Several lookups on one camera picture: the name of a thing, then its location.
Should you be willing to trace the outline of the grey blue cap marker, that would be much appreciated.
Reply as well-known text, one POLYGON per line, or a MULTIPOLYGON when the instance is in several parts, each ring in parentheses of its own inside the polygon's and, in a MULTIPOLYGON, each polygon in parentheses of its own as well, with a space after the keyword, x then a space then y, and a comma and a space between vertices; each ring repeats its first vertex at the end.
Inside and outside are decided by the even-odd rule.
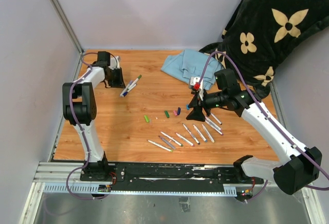
POLYGON ((124 94, 125 92, 127 92, 128 88, 129 88, 129 86, 132 84, 132 82, 133 82, 133 80, 130 80, 130 81, 129 81, 129 83, 128 83, 128 85, 126 86, 126 88, 121 92, 120 97, 123 97, 123 94, 124 94))

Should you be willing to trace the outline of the red pink cap marker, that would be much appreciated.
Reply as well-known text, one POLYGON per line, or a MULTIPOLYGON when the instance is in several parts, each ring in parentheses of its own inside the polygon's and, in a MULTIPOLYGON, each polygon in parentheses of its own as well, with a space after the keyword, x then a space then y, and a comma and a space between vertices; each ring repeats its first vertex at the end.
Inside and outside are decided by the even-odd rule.
POLYGON ((188 139, 186 139, 186 138, 185 138, 184 136, 182 136, 181 134, 176 133, 176 135, 177 135, 178 138, 182 139, 184 142, 186 142, 186 143, 189 144, 190 146, 195 146, 195 145, 193 144, 193 142, 189 141, 188 139))

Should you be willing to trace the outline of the light green marker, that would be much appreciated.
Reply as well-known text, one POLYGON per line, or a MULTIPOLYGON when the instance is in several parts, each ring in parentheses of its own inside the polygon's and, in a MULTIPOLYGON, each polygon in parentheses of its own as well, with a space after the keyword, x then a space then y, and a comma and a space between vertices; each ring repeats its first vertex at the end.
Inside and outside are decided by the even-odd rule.
POLYGON ((157 147, 159 147, 159 148, 161 148, 163 150, 166 150, 168 152, 172 152, 172 149, 169 149, 169 148, 167 148, 167 147, 165 147, 165 146, 163 146, 161 144, 158 144, 158 143, 156 143, 156 142, 154 142, 152 140, 147 140, 147 142, 150 143, 150 144, 152 144, 152 145, 155 145, 155 146, 157 146, 157 147))

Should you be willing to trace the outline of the dark blue cap marker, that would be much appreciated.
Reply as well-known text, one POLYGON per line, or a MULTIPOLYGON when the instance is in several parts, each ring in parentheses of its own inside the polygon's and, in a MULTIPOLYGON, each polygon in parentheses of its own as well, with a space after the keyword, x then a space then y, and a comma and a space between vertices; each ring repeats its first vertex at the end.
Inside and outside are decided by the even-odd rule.
POLYGON ((198 139, 194 136, 194 134, 189 130, 189 128, 185 125, 185 124, 182 124, 183 127, 187 130, 187 132, 190 134, 190 136, 195 140, 195 142, 200 145, 200 142, 198 141, 198 139))

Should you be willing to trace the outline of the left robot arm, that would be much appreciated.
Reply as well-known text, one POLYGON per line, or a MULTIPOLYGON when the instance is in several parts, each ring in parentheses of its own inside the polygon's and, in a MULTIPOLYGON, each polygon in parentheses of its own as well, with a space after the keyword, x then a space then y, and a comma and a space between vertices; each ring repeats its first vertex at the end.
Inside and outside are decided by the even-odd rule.
POLYGON ((84 149, 84 165, 79 168, 81 181, 108 181, 114 176, 96 131, 94 89, 101 83, 106 88, 126 87, 120 57, 107 51, 98 51, 96 55, 93 63, 82 62, 87 70, 81 77, 62 86, 64 119, 77 131, 84 149))

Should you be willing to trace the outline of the magenta cap marker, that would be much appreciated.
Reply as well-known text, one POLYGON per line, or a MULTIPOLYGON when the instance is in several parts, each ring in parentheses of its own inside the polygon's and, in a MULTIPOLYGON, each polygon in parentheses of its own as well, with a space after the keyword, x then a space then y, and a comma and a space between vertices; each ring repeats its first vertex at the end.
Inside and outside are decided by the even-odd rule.
POLYGON ((221 136, 223 136, 224 134, 221 132, 221 130, 219 128, 217 128, 215 125, 213 125, 211 122, 209 122, 208 120, 205 121, 210 127, 212 127, 216 132, 218 132, 221 136))

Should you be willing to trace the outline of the light green pen cap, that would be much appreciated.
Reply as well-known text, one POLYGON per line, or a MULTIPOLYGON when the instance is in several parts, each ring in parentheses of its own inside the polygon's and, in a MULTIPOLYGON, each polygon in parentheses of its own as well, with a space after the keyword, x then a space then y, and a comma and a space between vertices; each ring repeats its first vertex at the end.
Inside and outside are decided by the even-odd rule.
POLYGON ((149 123, 150 122, 147 115, 144 115, 144 119, 145 119, 146 123, 149 123))

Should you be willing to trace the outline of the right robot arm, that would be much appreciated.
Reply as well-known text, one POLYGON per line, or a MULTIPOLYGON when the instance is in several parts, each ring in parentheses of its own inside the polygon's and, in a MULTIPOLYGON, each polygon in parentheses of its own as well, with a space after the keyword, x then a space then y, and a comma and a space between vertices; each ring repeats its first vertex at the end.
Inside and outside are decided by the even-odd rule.
POLYGON ((227 108, 243 118, 266 140, 278 160, 261 160, 246 155, 234 162, 233 177, 244 183, 251 177, 273 181, 286 194, 292 195, 318 179, 321 152, 308 148, 296 139, 270 113, 262 100, 248 87, 241 89, 231 69, 217 71, 215 80, 219 91, 207 93, 200 77, 191 77, 189 88, 194 95, 189 104, 192 110, 187 120, 210 121, 213 108, 227 108))

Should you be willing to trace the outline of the black marker pen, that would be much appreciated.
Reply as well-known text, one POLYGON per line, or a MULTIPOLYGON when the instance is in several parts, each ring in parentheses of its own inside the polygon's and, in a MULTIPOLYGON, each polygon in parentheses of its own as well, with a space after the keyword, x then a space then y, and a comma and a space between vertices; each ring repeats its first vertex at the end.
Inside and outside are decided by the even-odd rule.
POLYGON ((211 116, 219 123, 219 125, 222 125, 223 124, 221 122, 221 120, 216 115, 214 115, 213 113, 211 113, 211 116))

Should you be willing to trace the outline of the light blue cap marker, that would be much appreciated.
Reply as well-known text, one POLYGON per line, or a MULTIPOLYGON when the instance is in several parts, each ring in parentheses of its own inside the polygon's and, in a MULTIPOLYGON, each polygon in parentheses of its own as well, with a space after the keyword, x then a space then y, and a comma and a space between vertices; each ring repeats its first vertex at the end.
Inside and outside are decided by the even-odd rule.
POLYGON ((202 134, 202 132, 198 129, 198 127, 197 127, 195 124, 193 124, 193 127, 194 127, 194 129, 196 130, 196 132, 199 134, 199 136, 202 138, 202 140, 203 140, 204 142, 207 142, 206 137, 202 134))

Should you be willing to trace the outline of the green cap marker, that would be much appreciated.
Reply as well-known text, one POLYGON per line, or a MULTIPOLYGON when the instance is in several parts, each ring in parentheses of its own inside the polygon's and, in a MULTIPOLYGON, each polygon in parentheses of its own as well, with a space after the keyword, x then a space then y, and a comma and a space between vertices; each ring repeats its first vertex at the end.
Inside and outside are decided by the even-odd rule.
POLYGON ((162 135, 164 135, 165 137, 167 137, 168 139, 170 139, 170 140, 172 140, 173 142, 175 142, 177 145, 179 145, 180 147, 183 147, 183 145, 180 143, 180 142, 178 142, 177 140, 175 140, 173 137, 171 137, 171 136, 169 136, 168 134, 166 134, 166 133, 164 133, 164 132, 162 132, 162 131, 160 131, 160 133, 162 134, 162 135))

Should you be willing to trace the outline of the pink marker pen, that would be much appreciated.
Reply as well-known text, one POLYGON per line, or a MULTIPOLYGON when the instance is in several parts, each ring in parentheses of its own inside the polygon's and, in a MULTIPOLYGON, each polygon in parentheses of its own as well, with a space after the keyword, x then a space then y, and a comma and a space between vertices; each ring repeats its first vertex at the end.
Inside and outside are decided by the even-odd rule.
POLYGON ((208 121, 212 126, 214 126, 218 130, 222 130, 216 123, 214 123, 212 120, 210 120, 208 117, 206 117, 206 121, 208 121))

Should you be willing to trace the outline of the white slim marker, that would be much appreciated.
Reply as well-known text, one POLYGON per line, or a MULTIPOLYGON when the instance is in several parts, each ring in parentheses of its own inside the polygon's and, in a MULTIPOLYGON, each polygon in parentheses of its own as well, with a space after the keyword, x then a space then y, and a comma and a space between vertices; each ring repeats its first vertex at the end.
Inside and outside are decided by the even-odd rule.
POLYGON ((207 129, 207 128, 205 127, 205 125, 203 125, 203 124, 202 124, 202 127, 203 127, 205 133, 207 134, 207 136, 209 137, 210 141, 211 141, 212 143, 214 143, 215 140, 214 140, 214 138, 211 136, 211 134, 210 134, 210 132, 208 131, 208 129, 207 129))

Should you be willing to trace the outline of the lavender marker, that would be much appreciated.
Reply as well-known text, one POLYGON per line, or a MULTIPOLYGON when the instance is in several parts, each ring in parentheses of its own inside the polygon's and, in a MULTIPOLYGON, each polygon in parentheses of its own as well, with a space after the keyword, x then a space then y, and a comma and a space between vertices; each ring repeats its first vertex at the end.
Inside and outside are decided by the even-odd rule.
POLYGON ((164 137, 159 136, 159 138, 166 144, 168 145, 171 149, 176 150, 176 147, 172 145, 168 140, 166 140, 164 137))

